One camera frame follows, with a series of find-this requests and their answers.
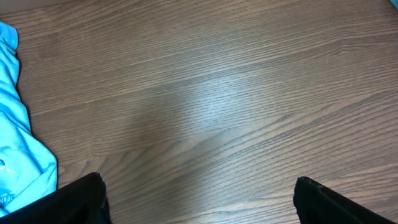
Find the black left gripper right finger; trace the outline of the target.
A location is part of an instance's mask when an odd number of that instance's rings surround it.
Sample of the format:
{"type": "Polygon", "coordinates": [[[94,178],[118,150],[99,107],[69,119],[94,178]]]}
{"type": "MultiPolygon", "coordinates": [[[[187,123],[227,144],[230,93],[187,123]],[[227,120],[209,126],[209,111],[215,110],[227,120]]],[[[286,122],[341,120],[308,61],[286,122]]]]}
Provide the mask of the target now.
{"type": "Polygon", "coordinates": [[[395,224],[306,176],[296,181],[293,203],[301,224],[395,224]]]}

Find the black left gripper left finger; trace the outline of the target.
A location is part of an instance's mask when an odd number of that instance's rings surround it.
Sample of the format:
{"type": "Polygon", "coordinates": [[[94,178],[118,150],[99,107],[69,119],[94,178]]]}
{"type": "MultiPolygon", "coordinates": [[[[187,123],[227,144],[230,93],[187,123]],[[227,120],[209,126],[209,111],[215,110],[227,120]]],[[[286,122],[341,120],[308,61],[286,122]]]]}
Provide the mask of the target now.
{"type": "Polygon", "coordinates": [[[106,185],[92,172],[1,218],[1,224],[111,224],[106,185]]]}

